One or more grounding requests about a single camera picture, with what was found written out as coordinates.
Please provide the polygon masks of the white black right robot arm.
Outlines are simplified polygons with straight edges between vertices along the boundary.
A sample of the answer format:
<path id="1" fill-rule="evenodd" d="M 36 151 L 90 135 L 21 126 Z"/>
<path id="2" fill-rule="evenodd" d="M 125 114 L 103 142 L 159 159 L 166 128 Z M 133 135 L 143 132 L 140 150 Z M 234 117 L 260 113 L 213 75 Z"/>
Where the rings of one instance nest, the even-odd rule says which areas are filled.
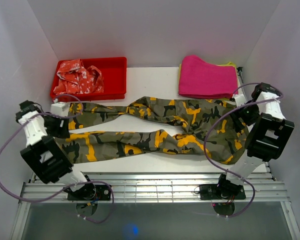
<path id="1" fill-rule="evenodd" d="M 240 107 L 230 114 L 234 129 L 238 133 L 245 126 L 252 126 L 244 149 L 247 158 L 238 160 L 229 171 L 220 177 L 216 185 L 216 194 L 227 199 L 234 193 L 234 187 L 242 186 L 258 166 L 270 160 L 278 159 L 294 128 L 294 122 L 287 120 L 280 106 L 283 94 L 268 83 L 259 83 L 251 94 L 251 100 L 244 104 L 241 96 L 235 96 L 235 102 Z"/>

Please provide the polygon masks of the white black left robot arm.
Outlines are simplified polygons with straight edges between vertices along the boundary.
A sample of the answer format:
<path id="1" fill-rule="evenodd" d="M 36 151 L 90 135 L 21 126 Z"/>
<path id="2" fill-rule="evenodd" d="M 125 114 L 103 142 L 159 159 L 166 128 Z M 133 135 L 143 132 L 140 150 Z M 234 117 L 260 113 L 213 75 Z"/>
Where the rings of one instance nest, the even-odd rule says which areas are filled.
<path id="1" fill-rule="evenodd" d="M 66 102 L 52 104 L 55 112 L 44 112 L 41 105 L 26 100 L 19 104 L 20 111 L 15 114 L 17 123 L 24 126 L 26 145 L 20 151 L 32 171 L 45 184 L 62 183 L 70 187 L 64 191 L 70 195 L 90 200 L 96 195 L 96 187 L 87 175 L 74 170 L 74 165 L 55 138 L 70 137 Z"/>

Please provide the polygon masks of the orange white floral garment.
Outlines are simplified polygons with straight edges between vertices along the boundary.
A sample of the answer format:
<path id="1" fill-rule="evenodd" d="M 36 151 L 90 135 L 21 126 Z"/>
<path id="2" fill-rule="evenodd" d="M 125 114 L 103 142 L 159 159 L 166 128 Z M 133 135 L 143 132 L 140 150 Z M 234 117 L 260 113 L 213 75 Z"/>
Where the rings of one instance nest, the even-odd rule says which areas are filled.
<path id="1" fill-rule="evenodd" d="M 58 82 L 53 89 L 56 95 L 99 94 L 105 90 L 102 72 L 93 65 L 84 67 L 80 58 L 63 61 L 56 75 Z"/>

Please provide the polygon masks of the red plastic bin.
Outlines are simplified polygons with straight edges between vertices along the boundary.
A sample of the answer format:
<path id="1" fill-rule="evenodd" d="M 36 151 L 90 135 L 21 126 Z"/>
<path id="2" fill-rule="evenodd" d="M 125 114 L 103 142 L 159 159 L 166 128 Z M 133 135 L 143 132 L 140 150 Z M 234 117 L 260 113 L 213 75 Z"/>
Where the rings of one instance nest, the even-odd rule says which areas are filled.
<path id="1" fill-rule="evenodd" d="M 127 92 L 127 58 L 108 57 L 108 58 L 88 58 L 82 59 L 85 68 L 95 66 L 103 76 L 104 92 L 90 94 L 74 94 L 81 101 L 100 101 L 100 100 L 121 100 L 125 98 Z M 63 102 L 74 101 L 69 96 L 61 96 L 53 93 L 54 87 L 58 84 L 57 70 L 61 63 L 69 60 L 61 60 L 57 64 L 56 72 L 52 81 L 50 97 L 54 99 L 59 96 Z"/>

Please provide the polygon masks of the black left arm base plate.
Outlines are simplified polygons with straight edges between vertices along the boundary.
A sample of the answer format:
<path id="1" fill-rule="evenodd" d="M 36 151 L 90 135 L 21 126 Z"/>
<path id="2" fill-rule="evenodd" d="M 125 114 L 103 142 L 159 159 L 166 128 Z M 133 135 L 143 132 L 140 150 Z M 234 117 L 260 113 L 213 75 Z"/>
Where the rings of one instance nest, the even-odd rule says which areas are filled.
<path id="1" fill-rule="evenodd" d="M 77 191 L 67 189 L 64 192 L 67 193 L 67 200 L 69 201 L 109 201 L 111 199 L 110 190 L 105 184 L 91 183 L 84 185 Z"/>

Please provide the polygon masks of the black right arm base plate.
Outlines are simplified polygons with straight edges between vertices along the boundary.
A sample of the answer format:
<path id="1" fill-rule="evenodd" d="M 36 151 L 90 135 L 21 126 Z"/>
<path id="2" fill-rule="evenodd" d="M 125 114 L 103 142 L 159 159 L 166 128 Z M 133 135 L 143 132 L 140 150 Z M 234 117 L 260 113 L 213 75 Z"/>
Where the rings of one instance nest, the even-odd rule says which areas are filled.
<path id="1" fill-rule="evenodd" d="M 220 184 L 202 184 L 198 194 L 201 200 L 245 200 L 246 194 L 242 185 L 225 187 Z"/>

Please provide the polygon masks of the aluminium table edge rail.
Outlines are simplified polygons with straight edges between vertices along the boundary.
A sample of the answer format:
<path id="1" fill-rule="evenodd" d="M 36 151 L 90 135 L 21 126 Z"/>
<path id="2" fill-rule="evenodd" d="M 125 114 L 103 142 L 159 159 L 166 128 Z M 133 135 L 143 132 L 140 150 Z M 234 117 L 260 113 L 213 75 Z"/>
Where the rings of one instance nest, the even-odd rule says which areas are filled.
<path id="1" fill-rule="evenodd" d="M 215 184 L 219 173 L 182 174 L 110 174 L 89 173 L 93 181 L 112 186 L 115 203 L 195 203 L 200 201 L 198 186 Z M 244 185 L 248 202 L 287 202 L 289 195 L 282 181 L 275 181 L 270 172 L 252 173 L 247 179 L 253 187 Z"/>

